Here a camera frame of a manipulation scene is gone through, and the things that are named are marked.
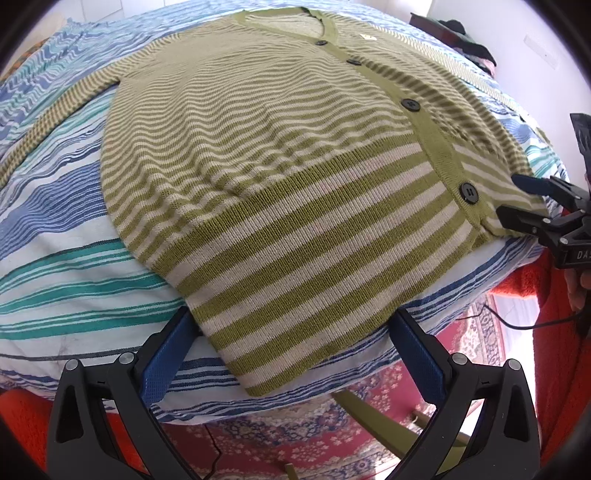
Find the green and white striped cardigan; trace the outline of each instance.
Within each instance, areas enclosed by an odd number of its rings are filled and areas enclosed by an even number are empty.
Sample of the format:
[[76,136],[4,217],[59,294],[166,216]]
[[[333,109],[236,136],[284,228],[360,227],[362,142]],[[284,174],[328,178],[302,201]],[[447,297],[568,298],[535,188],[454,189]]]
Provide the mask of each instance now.
[[503,99],[449,58],[351,18],[241,12],[81,80],[12,152],[0,186],[119,83],[101,159],[115,228],[262,395],[512,235],[500,204],[545,211],[511,182],[531,174],[522,149],[460,78]]

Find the blue striped fabric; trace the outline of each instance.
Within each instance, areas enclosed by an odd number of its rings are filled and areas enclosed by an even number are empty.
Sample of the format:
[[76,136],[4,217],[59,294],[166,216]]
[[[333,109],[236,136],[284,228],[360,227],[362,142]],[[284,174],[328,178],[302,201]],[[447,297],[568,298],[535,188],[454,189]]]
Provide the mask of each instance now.
[[[186,2],[115,22],[70,22],[53,35],[0,86],[0,158],[69,86],[109,62],[156,38],[243,8],[295,5],[349,15],[429,43],[500,91],[493,79],[433,37],[363,5],[334,0]],[[518,140],[537,176],[567,178],[532,119],[526,123],[472,90]],[[129,254],[106,214],[98,168],[115,91],[99,95],[56,128],[0,190],[0,386],[5,388],[19,386],[52,398],[69,358],[94,365],[136,351],[182,305],[173,288]],[[548,206],[558,212],[556,205]],[[531,239],[497,240],[464,258],[407,308],[425,330],[437,333],[540,252]],[[154,411],[162,421],[200,423],[284,406],[359,380],[397,358],[380,328],[279,390],[251,398],[207,339],[198,338]]]

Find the v-neck collar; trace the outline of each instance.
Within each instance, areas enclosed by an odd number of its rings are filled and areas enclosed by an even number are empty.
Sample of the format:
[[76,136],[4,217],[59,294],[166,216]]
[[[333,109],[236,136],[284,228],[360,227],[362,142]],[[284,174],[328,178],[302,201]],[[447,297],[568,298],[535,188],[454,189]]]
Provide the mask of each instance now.
[[[299,33],[289,32],[286,30],[282,30],[280,28],[270,27],[269,25],[263,25],[257,23],[256,21],[247,20],[248,15],[256,15],[259,17],[276,17],[279,15],[296,15],[301,13],[307,13],[312,17],[318,19],[322,26],[324,27],[324,31],[321,37],[311,37],[309,35],[302,35]],[[267,30],[270,32],[279,33],[281,35],[287,35],[289,37],[299,38],[301,40],[306,40],[309,42],[317,42],[320,40],[325,40],[329,43],[334,44],[337,39],[337,31],[335,23],[332,19],[326,17],[322,12],[318,10],[311,10],[306,7],[290,7],[290,8],[276,8],[276,9],[268,9],[268,10],[254,10],[248,11],[243,10],[242,12],[238,12],[235,14],[235,18],[238,23],[244,26],[260,28],[261,30]]]

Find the orange fabric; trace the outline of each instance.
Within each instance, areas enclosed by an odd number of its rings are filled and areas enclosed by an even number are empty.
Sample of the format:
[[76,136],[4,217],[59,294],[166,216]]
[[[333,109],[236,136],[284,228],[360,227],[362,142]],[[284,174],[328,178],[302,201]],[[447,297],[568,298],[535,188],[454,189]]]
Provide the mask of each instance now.
[[[553,267],[546,250],[533,264],[517,269],[493,291],[538,297],[537,323],[573,314],[564,271]],[[536,405],[545,464],[568,438],[591,401],[591,340],[582,339],[574,322],[534,330]]]
[[[47,429],[52,403],[27,390],[0,395],[0,416],[31,459],[43,470],[46,464]],[[107,414],[111,429],[128,465],[146,471],[119,415]]]

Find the white wall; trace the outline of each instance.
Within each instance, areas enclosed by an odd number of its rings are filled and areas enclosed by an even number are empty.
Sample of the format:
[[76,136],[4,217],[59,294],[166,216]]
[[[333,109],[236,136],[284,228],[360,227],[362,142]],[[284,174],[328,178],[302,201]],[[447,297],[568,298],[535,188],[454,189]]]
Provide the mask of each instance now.
[[426,16],[432,0],[356,0],[360,4],[377,8],[388,15],[410,22],[410,14]]
[[[583,157],[569,114],[591,114],[591,89],[551,28],[523,0],[434,0],[429,16],[461,21],[491,51],[503,90],[538,121],[571,181],[585,187]],[[558,61],[556,69],[524,43],[526,35]]]

